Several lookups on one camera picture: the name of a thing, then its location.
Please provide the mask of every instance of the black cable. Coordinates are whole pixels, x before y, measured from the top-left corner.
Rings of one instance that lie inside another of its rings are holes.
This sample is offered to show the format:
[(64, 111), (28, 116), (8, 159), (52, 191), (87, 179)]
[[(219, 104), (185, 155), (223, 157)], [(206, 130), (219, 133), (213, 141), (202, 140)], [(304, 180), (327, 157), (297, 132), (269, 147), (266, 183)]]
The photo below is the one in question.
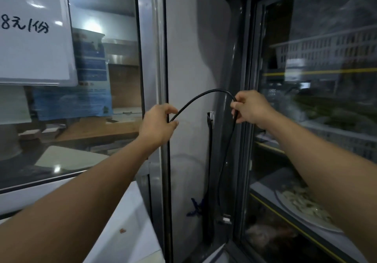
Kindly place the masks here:
[[(194, 97), (193, 99), (191, 99), (191, 100), (190, 100), (185, 106), (183, 106), (183, 108), (182, 108), (181, 110), (178, 111), (177, 114), (175, 114), (175, 115), (173, 116), (173, 118), (172, 118), (169, 122), (174, 121), (175, 118), (177, 118), (177, 116), (178, 116), (179, 114), (181, 114), (182, 111), (183, 111), (184, 109), (186, 109), (186, 108), (187, 108), (191, 103), (193, 103), (196, 99), (198, 99), (198, 98), (200, 98), (200, 97), (202, 97), (202, 96), (204, 96), (204, 95), (206, 95), (206, 94), (212, 93), (212, 92), (223, 92), (223, 93), (226, 93), (226, 94), (228, 94), (229, 96), (232, 97), (233, 101), (237, 101), (237, 100), (236, 100), (236, 97), (234, 97), (233, 94), (230, 93), (228, 90), (220, 89), (220, 88), (218, 88), (218, 89), (207, 90), (207, 91), (205, 91), (205, 92), (199, 94), (198, 96)], [(221, 169), (220, 169), (220, 175), (219, 175), (219, 180), (218, 180), (218, 184), (217, 184), (217, 204), (218, 204), (218, 206), (219, 206), (219, 210), (220, 210), (220, 213), (221, 213), (221, 217), (223, 216), (223, 212), (222, 212), (221, 201), (220, 201), (220, 182), (221, 182), (222, 172), (223, 172), (223, 170), (224, 170), (224, 166), (225, 166), (225, 163), (226, 163), (226, 161), (227, 161), (227, 154), (228, 154), (228, 150), (229, 150), (230, 143), (231, 143), (231, 141), (232, 141), (233, 132), (234, 132), (234, 129), (235, 129), (235, 127), (236, 127), (237, 116), (238, 116), (238, 111), (236, 111), (236, 112), (234, 113), (232, 133), (230, 134), (229, 141), (228, 141), (228, 143), (227, 143), (227, 145), (226, 145), (226, 148), (225, 148), (224, 161), (223, 161), (222, 166), (221, 166)]]

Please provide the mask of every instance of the plate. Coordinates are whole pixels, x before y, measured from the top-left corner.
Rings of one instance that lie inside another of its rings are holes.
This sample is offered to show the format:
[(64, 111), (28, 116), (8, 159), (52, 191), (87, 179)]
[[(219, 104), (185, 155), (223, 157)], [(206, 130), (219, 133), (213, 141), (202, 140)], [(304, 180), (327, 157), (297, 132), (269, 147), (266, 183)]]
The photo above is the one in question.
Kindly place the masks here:
[(290, 213), (293, 213), (296, 217), (310, 224), (313, 224), (317, 227), (320, 227), (329, 231), (333, 231), (333, 232), (343, 233), (343, 231), (340, 228), (336, 227), (335, 225), (327, 221), (324, 221), (318, 217), (311, 216), (311, 215), (308, 215), (299, 211), (279, 190), (275, 190), (275, 194), (276, 194), (276, 198), (279, 200), (281, 205), (284, 206), (286, 209), (288, 209), (288, 211)]

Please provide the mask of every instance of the display case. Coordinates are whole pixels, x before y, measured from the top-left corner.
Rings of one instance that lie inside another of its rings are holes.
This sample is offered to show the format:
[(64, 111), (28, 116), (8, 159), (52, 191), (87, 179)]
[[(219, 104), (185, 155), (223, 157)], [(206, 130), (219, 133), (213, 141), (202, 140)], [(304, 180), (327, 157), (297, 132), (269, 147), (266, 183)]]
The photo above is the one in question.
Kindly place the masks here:
[[(377, 0), (228, 1), (239, 17), (224, 86), (259, 91), (286, 117), (376, 163)], [(225, 125), (215, 127), (223, 139)], [(235, 134), (233, 155), (213, 176), (223, 204), (222, 211), (213, 208), (231, 218), (231, 227), (218, 220), (215, 238), (223, 236), (233, 259), (367, 262), (272, 135), (250, 124)], [(224, 151), (221, 144), (212, 150)]]
[[(49, 9), (48, 0), (28, 2)], [(156, 34), (162, 0), (64, 2), (78, 85), (0, 85), (0, 219), (116, 153), (138, 136), (144, 112), (166, 101), (163, 42)], [(135, 180), (164, 250), (162, 151)]]

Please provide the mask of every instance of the yellow stripe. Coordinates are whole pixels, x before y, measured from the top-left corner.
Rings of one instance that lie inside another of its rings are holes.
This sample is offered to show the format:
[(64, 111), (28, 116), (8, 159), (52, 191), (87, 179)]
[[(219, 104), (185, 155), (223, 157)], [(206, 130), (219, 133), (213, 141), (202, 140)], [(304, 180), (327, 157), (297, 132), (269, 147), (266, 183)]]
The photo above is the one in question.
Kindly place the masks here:
[(277, 151), (277, 152), (279, 152), (279, 153), (283, 153), (283, 154), (285, 154), (284, 151), (282, 151), (282, 150), (280, 150), (280, 149), (278, 149), (278, 148), (274, 148), (274, 147), (271, 147), (271, 146), (269, 146), (269, 145), (266, 145), (266, 144), (263, 144), (263, 143), (259, 143), (259, 142), (256, 142), (256, 143), (257, 143), (259, 146), (266, 147), (266, 148), (269, 148), (269, 149), (271, 149), (271, 150)]
[(308, 237), (311, 241), (313, 241), (314, 243), (316, 243), (318, 246), (320, 246), (322, 249), (324, 249), (325, 251), (327, 251), (328, 253), (330, 253), (332, 256), (334, 256), (335, 258), (337, 258), (337, 260), (339, 260), (340, 262), (342, 263), (346, 263), (346, 261), (344, 261), (342, 258), (340, 258), (339, 256), (337, 256), (336, 254), (332, 253), (329, 249), (327, 249), (325, 246), (323, 246), (321, 243), (319, 243), (317, 240), (315, 240), (313, 237), (311, 237), (310, 235), (308, 235), (307, 233), (303, 232), (300, 228), (298, 228), (296, 225), (294, 225), (293, 223), (291, 223), (288, 219), (286, 219), (284, 216), (282, 216), (280, 213), (278, 213), (276, 210), (274, 210), (272, 207), (270, 207), (268, 204), (264, 203), (262, 200), (260, 200), (259, 198), (257, 198), (254, 194), (250, 193), (250, 195), (252, 197), (254, 197), (257, 201), (259, 201), (261, 204), (263, 204), (265, 207), (267, 207), (268, 209), (270, 209), (272, 212), (274, 212), (276, 215), (278, 215), (279, 217), (281, 217), (282, 219), (284, 219), (287, 223), (289, 223), (290, 225), (292, 225), (294, 228), (296, 228), (298, 231), (300, 231), (301, 233), (303, 233), (306, 237)]
[[(334, 74), (334, 73), (359, 73), (359, 72), (377, 72), (377, 68), (355, 68), (355, 69), (341, 69), (341, 70), (320, 70), (320, 71), (304, 71), (299, 72), (300, 75), (309, 74)], [(263, 73), (263, 76), (280, 76), (280, 75), (297, 75), (297, 72), (275, 72)]]

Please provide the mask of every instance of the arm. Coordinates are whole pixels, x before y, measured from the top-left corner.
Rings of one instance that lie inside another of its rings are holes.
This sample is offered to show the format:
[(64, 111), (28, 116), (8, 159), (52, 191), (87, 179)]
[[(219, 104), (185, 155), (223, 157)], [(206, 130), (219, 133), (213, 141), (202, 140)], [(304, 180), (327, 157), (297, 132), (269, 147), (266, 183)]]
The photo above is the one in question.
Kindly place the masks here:
[(256, 91), (241, 91), (236, 99), (231, 106), (240, 112), (237, 122), (256, 124), (276, 138), (336, 224), (376, 262), (377, 165), (315, 136)]
[(1, 262), (82, 262), (141, 164), (169, 141), (178, 123), (166, 114), (177, 112), (154, 106), (136, 140), (0, 225)]

